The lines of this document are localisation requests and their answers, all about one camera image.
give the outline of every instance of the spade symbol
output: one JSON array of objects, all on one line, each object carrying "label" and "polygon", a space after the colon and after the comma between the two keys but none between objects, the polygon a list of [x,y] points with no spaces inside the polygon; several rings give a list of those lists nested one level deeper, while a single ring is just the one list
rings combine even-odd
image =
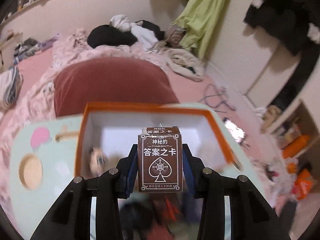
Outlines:
[{"label": "spade symbol", "polygon": [[149,166],[149,174],[156,178],[155,182],[166,182],[164,178],[169,177],[172,173],[170,164],[163,158],[159,157]]}]

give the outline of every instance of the white wall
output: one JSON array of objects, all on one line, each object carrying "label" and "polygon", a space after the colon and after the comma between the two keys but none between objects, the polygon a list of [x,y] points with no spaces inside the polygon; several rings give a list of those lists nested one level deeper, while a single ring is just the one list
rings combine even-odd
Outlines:
[{"label": "white wall", "polygon": [[131,21],[148,20],[166,30],[184,9],[186,0],[38,0],[10,17],[0,28],[23,32],[23,39],[45,41],[57,33],[91,31],[126,14]]},{"label": "white wall", "polygon": [[293,57],[290,51],[279,44],[258,80],[252,85],[247,98],[255,107],[268,106],[298,66],[301,55]]},{"label": "white wall", "polygon": [[320,132],[320,58],[318,59],[311,77],[301,91],[301,99],[309,110],[313,121]]},{"label": "white wall", "polygon": [[263,29],[243,22],[252,0],[228,0],[207,59],[244,95],[278,46]]}]

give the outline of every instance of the pink blanket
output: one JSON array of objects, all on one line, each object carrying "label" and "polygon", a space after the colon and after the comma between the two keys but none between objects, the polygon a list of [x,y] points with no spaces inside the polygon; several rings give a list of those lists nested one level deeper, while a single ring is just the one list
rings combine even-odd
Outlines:
[{"label": "pink blanket", "polygon": [[[52,49],[48,49],[43,53],[36,53],[33,57],[29,57],[21,61],[17,67],[23,76],[22,87],[16,102],[18,105],[24,98],[26,93],[31,89],[44,72],[51,66],[52,63]],[[0,123],[0,135],[3,134],[4,129],[8,126],[10,119],[13,117],[15,108],[9,109]]]},{"label": "pink blanket", "polygon": [[[6,117],[7,127],[3,130],[0,142],[0,204],[13,225],[16,225],[16,223],[8,191],[11,147],[14,138],[24,126],[31,122],[55,119],[53,80],[58,73],[68,65],[97,57],[135,57],[148,60],[162,69],[166,66],[165,59],[161,54],[145,52],[139,43],[132,47],[99,46],[92,49],[87,44],[86,38],[85,31],[77,29],[73,36],[56,41],[53,44],[51,67],[45,71],[40,80],[34,83],[28,92],[21,92],[16,107],[8,113],[9,117]],[[42,58],[40,55],[38,57],[39,63],[46,65],[48,58]],[[30,78],[29,73],[24,78],[25,86],[34,81]]]}]

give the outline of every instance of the striped towel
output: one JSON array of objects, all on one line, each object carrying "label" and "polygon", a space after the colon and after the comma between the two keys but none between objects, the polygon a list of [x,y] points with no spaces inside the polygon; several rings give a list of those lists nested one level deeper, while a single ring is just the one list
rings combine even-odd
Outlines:
[{"label": "striped towel", "polygon": [[17,67],[9,67],[0,74],[0,122],[5,112],[16,102],[23,77]]}]

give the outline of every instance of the brown card box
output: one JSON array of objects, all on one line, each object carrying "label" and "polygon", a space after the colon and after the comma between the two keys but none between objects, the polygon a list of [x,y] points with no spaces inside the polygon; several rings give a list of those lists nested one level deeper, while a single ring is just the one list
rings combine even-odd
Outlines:
[{"label": "brown card box", "polygon": [[182,139],[178,127],[147,128],[138,136],[139,192],[182,191]]}]

